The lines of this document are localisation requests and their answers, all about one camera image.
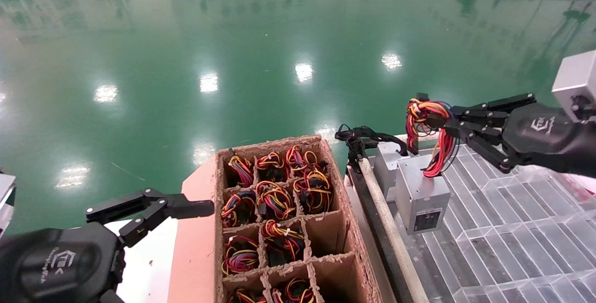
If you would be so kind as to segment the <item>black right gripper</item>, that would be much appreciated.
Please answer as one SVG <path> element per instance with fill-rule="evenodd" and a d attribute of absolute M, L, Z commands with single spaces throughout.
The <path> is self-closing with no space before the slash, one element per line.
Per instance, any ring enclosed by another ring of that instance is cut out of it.
<path fill-rule="evenodd" d="M 424 123 L 460 139 L 502 173 L 520 164 L 594 178 L 595 123 L 573 122 L 561 108 L 536 103 L 525 93 L 453 106 L 451 118 L 429 115 Z"/>

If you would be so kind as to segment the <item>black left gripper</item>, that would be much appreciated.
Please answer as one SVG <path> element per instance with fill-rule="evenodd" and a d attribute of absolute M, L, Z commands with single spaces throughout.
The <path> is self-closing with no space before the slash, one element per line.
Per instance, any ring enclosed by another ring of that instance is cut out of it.
<path fill-rule="evenodd" d="M 144 189 L 91 206 L 87 224 L 75 229 L 40 229 L 5 236 L 0 248 L 3 303 L 121 303 L 125 251 L 104 224 L 148 209 L 164 199 Z"/>

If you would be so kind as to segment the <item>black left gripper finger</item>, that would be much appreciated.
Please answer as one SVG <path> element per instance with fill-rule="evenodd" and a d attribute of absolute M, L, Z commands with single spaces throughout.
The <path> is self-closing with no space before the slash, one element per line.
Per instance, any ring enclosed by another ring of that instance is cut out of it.
<path fill-rule="evenodd" d="M 168 218 L 186 220 L 214 213 L 215 205 L 211 200 L 189 201 L 182 194 L 160 197 L 149 201 L 136 218 L 119 230 L 119 239 L 123 246 L 132 248 Z"/>

